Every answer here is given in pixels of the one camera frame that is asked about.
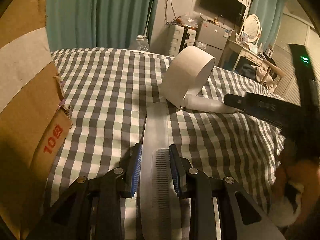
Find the white cylindrical roll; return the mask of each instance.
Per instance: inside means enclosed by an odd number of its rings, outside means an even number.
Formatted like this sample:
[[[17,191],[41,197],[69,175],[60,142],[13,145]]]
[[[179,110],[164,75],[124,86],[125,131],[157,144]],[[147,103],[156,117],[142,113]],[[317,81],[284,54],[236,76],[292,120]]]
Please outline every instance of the white cylindrical roll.
[[[214,68],[215,58],[205,51],[189,46],[171,62],[160,85],[160,93],[177,108],[185,95],[197,95]]]
[[[224,103],[209,98],[197,97],[191,94],[186,94],[183,100],[183,106],[187,109],[197,110],[207,113],[222,113],[230,114],[238,111],[231,106],[226,106]]]

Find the plaid fabric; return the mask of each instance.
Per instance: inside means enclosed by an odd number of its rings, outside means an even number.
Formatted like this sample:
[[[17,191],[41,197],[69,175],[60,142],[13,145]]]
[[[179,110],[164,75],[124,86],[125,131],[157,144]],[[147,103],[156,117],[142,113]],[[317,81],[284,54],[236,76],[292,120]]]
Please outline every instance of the plaid fabric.
[[[158,86],[172,58],[121,49],[64,49],[53,53],[72,106],[73,126],[48,177],[44,207],[48,208],[79,176],[101,176],[119,165],[142,135],[146,109],[165,102]],[[253,92],[279,98],[260,84],[214,68],[200,96],[223,100],[226,93]],[[169,143],[193,167],[208,176],[232,176],[265,210],[268,209],[276,156],[283,148],[279,130],[240,113],[207,114],[178,111],[168,103]],[[125,239],[142,239],[139,198],[122,199]],[[189,201],[172,212],[175,238],[187,238]]]

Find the cardboard box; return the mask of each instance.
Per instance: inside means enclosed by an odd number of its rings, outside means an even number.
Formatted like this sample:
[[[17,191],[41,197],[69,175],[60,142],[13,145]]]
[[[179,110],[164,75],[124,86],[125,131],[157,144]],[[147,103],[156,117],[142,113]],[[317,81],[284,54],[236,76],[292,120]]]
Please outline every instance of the cardboard box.
[[[45,0],[13,0],[0,18],[0,216],[17,239],[40,218],[71,127],[45,23]]]

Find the black tv screen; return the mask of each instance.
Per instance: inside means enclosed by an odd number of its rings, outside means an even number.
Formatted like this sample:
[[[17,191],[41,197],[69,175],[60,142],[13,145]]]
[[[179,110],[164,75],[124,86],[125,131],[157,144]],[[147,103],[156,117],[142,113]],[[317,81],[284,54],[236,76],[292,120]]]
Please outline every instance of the black tv screen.
[[[238,0],[201,0],[200,7],[222,16],[237,26],[241,25],[246,9]]]

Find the metal pivot bolt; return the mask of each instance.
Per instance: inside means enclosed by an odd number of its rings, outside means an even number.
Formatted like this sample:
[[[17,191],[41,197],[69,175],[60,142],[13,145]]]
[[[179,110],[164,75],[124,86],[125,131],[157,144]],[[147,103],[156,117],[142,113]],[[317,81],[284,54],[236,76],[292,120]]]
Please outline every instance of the metal pivot bolt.
[[[115,168],[115,169],[113,170],[113,172],[114,172],[115,174],[121,174],[121,173],[123,172],[123,169],[121,169],[121,168]]]
[[[235,182],[235,179],[233,177],[226,177],[225,181],[226,183],[233,184]]]
[[[78,183],[84,183],[87,178],[85,176],[80,176],[76,179]]]
[[[189,173],[193,174],[193,175],[196,175],[198,173],[198,170],[196,168],[190,168],[189,169]]]

